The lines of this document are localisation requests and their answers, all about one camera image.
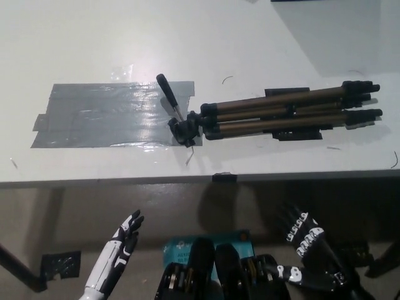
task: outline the tripod handle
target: tripod handle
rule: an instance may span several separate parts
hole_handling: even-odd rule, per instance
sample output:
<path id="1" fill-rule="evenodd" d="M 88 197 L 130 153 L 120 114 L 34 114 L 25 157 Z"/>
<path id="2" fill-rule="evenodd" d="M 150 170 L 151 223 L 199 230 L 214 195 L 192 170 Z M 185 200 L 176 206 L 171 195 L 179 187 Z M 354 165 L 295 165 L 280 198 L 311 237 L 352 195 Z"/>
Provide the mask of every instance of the tripod handle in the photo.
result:
<path id="1" fill-rule="evenodd" d="M 173 90 L 169 86 L 168 80 L 165 78 L 164 74 L 158 74 L 156 79 L 162 91 L 164 92 L 168 102 L 170 103 L 172 108 L 175 109 L 175 107 L 178 106 L 178 102 L 176 102 L 175 95 L 173 93 Z"/>

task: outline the black tape on floor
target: black tape on floor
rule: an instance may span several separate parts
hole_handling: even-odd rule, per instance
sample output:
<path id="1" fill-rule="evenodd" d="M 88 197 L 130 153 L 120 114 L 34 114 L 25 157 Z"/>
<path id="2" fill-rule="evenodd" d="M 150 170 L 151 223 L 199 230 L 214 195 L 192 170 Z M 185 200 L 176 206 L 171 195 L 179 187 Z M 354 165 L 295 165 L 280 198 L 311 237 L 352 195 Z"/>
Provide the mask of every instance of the black tape on floor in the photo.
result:
<path id="1" fill-rule="evenodd" d="M 54 280 L 60 274 L 61 279 L 77 278 L 81 270 L 81 252 L 45 254 L 42 257 L 41 276 L 46 281 Z"/>

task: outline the gray duct tape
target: gray duct tape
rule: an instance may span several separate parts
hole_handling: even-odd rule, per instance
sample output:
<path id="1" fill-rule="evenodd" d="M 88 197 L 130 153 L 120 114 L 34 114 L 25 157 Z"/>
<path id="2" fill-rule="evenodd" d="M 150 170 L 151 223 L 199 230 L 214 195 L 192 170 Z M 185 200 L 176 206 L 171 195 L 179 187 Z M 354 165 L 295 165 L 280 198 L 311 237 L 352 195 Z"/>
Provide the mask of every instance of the gray duct tape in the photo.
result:
<path id="1" fill-rule="evenodd" d="M 194 83 L 170 85 L 186 115 Z M 55 84 L 46 113 L 36 119 L 32 148 L 175 146 L 168 128 L 173 116 L 156 82 Z"/>

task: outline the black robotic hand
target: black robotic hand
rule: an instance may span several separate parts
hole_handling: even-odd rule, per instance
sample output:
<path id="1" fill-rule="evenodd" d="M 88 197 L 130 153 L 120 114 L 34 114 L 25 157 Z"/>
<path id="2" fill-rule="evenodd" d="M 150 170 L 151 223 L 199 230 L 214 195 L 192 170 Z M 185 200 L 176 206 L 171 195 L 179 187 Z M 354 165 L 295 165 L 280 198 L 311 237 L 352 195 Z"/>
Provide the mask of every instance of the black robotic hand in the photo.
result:
<path id="1" fill-rule="evenodd" d="M 286 240 L 304 264 L 304 267 L 278 266 L 280 278 L 305 288 L 334 292 L 336 299 L 374 299 L 361 287 L 356 270 L 335 250 L 324 229 L 308 212 L 285 203 L 278 218 Z"/>

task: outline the robotic hand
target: robotic hand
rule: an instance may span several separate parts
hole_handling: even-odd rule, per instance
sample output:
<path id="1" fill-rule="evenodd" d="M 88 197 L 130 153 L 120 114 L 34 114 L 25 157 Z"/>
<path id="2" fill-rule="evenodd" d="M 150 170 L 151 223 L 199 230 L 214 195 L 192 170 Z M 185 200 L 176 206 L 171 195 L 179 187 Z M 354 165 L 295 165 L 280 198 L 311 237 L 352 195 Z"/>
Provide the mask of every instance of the robotic hand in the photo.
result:
<path id="1" fill-rule="evenodd" d="M 138 232 L 144 217 L 140 211 L 130 215 L 103 248 L 86 282 L 80 300 L 106 300 L 112 293 L 138 242 Z"/>
<path id="2" fill-rule="evenodd" d="M 279 278 L 304 288 L 331 292 L 335 299 L 374 299 L 360 285 L 356 270 L 335 249 L 324 229 L 308 212 L 286 203 L 279 218 L 286 240 L 294 246 L 304 265 L 276 267 L 274 273 Z"/>

